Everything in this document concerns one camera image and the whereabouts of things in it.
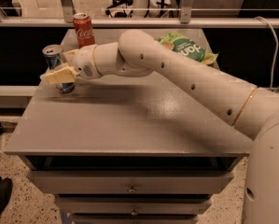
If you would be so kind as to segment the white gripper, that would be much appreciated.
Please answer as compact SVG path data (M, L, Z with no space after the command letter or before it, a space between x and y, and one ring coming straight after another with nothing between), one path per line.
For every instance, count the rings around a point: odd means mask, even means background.
M73 63L75 68L65 66L57 70L48 71L40 76L41 80L46 81L49 84L57 84L75 82L78 75L84 80L100 78L102 75L98 71L94 61L94 51L96 48L96 45L90 45L79 50L72 49L64 51L64 60L69 64Z

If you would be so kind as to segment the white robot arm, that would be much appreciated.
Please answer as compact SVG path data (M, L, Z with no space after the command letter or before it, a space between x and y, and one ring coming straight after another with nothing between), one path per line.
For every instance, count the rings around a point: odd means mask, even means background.
M41 79L56 84L105 75L142 77L153 71L254 141L242 224L279 224L278 93L173 52L141 30L125 31L115 43L70 50Z

